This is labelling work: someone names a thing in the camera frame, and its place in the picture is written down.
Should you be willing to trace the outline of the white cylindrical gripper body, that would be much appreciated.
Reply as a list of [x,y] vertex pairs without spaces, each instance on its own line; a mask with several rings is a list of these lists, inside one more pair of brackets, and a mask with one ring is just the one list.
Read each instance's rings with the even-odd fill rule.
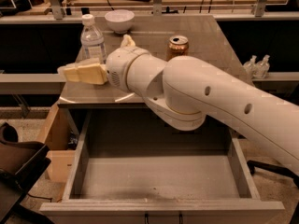
[[141,55],[149,54],[139,47],[121,47],[107,56],[107,79],[109,83],[122,90],[129,91],[127,74],[131,64]]

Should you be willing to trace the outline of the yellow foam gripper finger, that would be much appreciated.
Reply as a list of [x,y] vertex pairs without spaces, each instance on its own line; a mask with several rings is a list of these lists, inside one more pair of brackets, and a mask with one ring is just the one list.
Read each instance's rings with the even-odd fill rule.
[[129,35],[124,35],[123,40],[121,42],[121,47],[134,47],[135,46],[135,41],[129,36]]
[[66,81],[103,85],[107,82],[107,68],[98,58],[69,63],[57,69]]

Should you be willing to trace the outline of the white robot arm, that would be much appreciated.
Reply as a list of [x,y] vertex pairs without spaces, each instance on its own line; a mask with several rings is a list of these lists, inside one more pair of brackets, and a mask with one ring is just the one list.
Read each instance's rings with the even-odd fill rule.
[[207,116],[241,133],[299,173],[299,107],[261,91],[216,66],[191,56],[166,62],[134,45],[58,69],[68,81],[103,85],[136,94],[162,120],[181,131],[201,126]]

